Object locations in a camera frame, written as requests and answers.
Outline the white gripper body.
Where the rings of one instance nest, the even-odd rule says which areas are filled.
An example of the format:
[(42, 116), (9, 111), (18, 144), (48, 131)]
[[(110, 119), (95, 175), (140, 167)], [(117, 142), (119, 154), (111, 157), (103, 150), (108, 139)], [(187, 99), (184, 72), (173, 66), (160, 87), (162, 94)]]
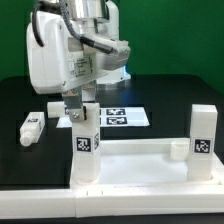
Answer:
[(62, 93), (100, 76), (96, 54), (73, 38), (59, 15), (38, 12), (36, 42), (32, 24), (27, 28), (27, 51), (31, 84), (38, 94)]

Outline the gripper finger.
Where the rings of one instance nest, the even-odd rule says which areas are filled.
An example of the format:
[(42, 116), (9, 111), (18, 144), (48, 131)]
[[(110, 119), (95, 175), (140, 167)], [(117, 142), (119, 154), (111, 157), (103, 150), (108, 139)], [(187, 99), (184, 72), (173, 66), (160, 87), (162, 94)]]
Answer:
[(69, 118), (72, 123), (83, 122), (87, 119), (86, 107), (82, 102), (80, 88), (68, 90), (62, 94), (65, 105), (69, 111)]
[(83, 102), (94, 102), (96, 98), (96, 81), (89, 82), (82, 86), (82, 101)]

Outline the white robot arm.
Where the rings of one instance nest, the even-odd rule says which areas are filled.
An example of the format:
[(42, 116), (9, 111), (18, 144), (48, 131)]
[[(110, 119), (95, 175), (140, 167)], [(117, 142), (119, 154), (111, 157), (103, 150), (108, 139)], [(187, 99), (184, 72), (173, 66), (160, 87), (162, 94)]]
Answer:
[(111, 36), (107, 0), (38, 0), (27, 28), (31, 84), (39, 94), (60, 93), (73, 123), (87, 119), (96, 80), (125, 66), (130, 47)]

